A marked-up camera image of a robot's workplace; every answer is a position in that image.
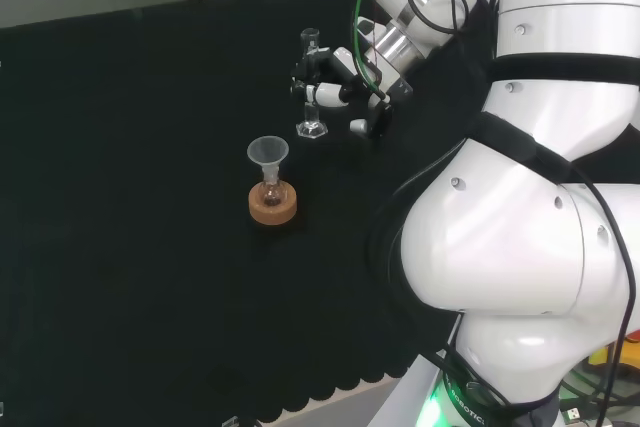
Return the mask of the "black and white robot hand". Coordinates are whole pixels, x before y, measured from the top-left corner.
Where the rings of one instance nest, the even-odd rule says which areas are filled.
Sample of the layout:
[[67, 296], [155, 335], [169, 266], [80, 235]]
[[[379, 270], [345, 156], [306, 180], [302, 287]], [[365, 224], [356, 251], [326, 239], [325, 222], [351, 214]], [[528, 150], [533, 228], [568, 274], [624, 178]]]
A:
[[297, 134], [308, 139], [327, 134], [328, 127], [320, 119], [322, 108], [338, 109], [364, 100], [367, 116], [351, 121], [349, 129], [364, 138], [381, 137], [391, 124], [394, 108], [409, 99], [413, 89], [383, 58], [376, 63], [366, 61], [364, 73], [381, 95], [370, 90], [348, 49], [324, 47], [305, 54], [291, 74], [292, 97], [304, 105], [304, 119], [296, 125]]

